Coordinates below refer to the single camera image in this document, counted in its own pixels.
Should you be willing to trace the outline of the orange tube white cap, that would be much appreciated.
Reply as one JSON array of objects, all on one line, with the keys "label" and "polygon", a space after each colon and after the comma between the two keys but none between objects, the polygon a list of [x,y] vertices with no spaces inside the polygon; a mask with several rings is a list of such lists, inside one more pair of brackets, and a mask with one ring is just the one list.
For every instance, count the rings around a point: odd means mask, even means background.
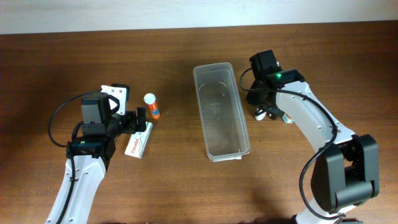
[{"label": "orange tube white cap", "polygon": [[160,118],[160,111],[159,111],[159,108],[157,106],[155,95],[153,93],[145,94],[144,102],[148,106],[148,109],[150,111],[151,116],[154,119],[159,119]]}]

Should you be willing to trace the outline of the white Panadol box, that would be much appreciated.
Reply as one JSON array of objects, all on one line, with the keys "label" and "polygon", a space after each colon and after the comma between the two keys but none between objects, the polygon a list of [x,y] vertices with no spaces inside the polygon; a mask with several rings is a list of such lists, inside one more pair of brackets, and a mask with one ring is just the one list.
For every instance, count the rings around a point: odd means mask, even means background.
[{"label": "white Panadol box", "polygon": [[141,159],[143,157],[153,124],[146,122],[146,130],[144,132],[136,132],[132,134],[124,154],[130,157]]}]

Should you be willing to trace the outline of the white calamine lotion bottle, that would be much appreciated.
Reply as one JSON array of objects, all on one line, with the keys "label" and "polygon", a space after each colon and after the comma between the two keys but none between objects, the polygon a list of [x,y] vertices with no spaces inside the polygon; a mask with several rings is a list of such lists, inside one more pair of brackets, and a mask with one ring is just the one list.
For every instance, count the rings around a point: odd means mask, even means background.
[{"label": "white calamine lotion bottle", "polygon": [[266,117],[266,115],[267,115],[267,112],[265,110],[261,110],[258,108],[255,112],[255,119],[257,121],[261,121]]}]

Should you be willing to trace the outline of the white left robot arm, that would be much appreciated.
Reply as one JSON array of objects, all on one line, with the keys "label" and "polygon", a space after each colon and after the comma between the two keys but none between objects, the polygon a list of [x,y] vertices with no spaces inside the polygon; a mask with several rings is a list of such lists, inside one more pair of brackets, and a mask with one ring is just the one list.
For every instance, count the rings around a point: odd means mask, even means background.
[{"label": "white left robot arm", "polygon": [[63,145],[67,161],[62,185],[47,223],[86,223],[95,193],[104,179],[122,134],[146,130],[146,111],[123,111],[129,94],[101,91],[80,94],[83,119]]}]

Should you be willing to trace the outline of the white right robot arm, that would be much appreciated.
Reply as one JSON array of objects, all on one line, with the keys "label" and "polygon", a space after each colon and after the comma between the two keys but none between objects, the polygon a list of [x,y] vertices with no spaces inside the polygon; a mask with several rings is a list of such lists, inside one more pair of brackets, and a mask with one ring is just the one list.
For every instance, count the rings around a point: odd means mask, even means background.
[{"label": "white right robot arm", "polygon": [[272,50],[254,54],[249,62],[254,82],[246,101],[257,108],[255,118],[295,123],[315,151],[299,177],[305,209],[292,223],[347,223],[348,211],[379,194],[376,140],[369,134],[358,136],[339,122],[303,75],[284,70]]}]

